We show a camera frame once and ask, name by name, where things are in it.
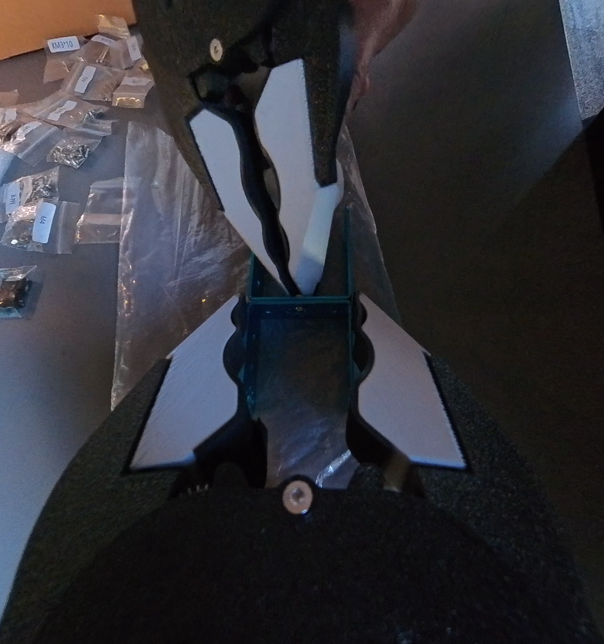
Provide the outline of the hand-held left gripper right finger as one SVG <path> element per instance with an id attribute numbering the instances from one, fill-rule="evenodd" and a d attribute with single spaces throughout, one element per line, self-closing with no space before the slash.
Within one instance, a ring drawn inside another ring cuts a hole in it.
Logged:
<path id="1" fill-rule="evenodd" d="M 365 348 L 355 417 L 411 463 L 467 469 L 426 350 L 368 296 L 354 302 Z"/>

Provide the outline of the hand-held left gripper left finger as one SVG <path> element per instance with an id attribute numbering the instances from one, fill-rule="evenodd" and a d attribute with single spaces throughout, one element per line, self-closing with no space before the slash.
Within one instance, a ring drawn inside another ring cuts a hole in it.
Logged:
<path id="1" fill-rule="evenodd" d="M 169 354 L 169 367 L 131 456 L 132 471 L 195 462 L 196 449 L 240 409 L 246 301 L 236 294 Z"/>

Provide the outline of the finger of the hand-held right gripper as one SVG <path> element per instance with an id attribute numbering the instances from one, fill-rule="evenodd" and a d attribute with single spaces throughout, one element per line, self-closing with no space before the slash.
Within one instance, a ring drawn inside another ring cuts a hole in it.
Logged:
<path id="1" fill-rule="evenodd" d="M 279 184 L 279 222 L 288 240 L 288 269 L 301 294 L 322 278 L 333 214 L 344 193 L 338 179 L 321 187 L 315 177 L 306 77 L 302 59 L 275 67 L 255 107 L 256 131 Z"/>
<path id="2" fill-rule="evenodd" d="M 286 267 L 274 204 L 239 116 L 201 111 L 190 120 L 190 128 L 226 218 L 274 280 L 294 296 L 296 285 Z"/>

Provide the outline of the large clear plastic bag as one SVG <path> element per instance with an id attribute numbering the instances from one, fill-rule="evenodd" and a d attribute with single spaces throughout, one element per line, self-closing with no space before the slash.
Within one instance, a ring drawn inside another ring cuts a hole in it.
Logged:
<path id="1" fill-rule="evenodd" d="M 338 160 L 346 172 L 351 208 L 354 289 L 400 321 L 362 186 L 353 144 L 344 129 Z M 176 149 L 152 125 L 130 123 L 123 175 L 123 218 L 118 262 L 118 319 L 112 407 L 191 332 L 232 296 L 246 294 L 250 250 Z M 347 450 L 346 415 L 320 419 L 313 410 L 285 423 L 268 416 L 267 487 L 293 475 L 318 487 L 345 489 L 358 466 Z"/>

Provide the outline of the grey desk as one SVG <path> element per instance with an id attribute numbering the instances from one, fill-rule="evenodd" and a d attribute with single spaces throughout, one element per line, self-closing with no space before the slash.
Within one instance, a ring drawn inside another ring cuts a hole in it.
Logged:
<path id="1" fill-rule="evenodd" d="M 348 129 L 403 324 L 544 481 L 604 636 L 604 242 L 557 1 L 423 3 Z M 32 264 L 0 320 L 0 614 L 113 378 L 118 247 L 0 245 Z"/>

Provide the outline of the person's right hand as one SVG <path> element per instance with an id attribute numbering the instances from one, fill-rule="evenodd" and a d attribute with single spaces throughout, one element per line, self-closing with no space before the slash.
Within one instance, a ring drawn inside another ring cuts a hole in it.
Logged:
<path id="1" fill-rule="evenodd" d="M 357 39 L 346 116 L 370 89 L 370 64 L 415 17 L 420 1 L 350 1 Z"/>

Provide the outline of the pile of small hardware bags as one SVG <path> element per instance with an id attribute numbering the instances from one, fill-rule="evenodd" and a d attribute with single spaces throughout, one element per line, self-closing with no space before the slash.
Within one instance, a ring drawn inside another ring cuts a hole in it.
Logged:
<path id="1" fill-rule="evenodd" d="M 0 92 L 0 148 L 15 155 L 0 185 L 2 243 L 42 251 L 61 215 L 83 227 L 76 204 L 60 201 L 61 167 L 80 169 L 113 134 L 113 109 L 143 109 L 154 87 L 142 40 L 121 17 L 99 14 L 89 39 L 65 36 L 45 45 L 44 83 L 62 81 L 39 101 Z"/>

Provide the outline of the small bag of black screws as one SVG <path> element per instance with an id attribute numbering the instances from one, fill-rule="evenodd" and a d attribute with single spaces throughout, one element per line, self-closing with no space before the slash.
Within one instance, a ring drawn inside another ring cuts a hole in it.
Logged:
<path id="1" fill-rule="evenodd" d="M 27 318 L 37 298 L 37 266 L 0 268 L 0 319 Z"/>

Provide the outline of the orange and white cardboard box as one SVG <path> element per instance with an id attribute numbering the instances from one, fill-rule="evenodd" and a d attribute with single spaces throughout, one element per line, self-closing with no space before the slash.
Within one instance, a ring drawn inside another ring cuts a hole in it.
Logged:
<path id="1" fill-rule="evenodd" d="M 0 60 L 38 50 L 51 38 L 94 34 L 98 14 L 136 23 L 131 1 L 0 1 Z"/>

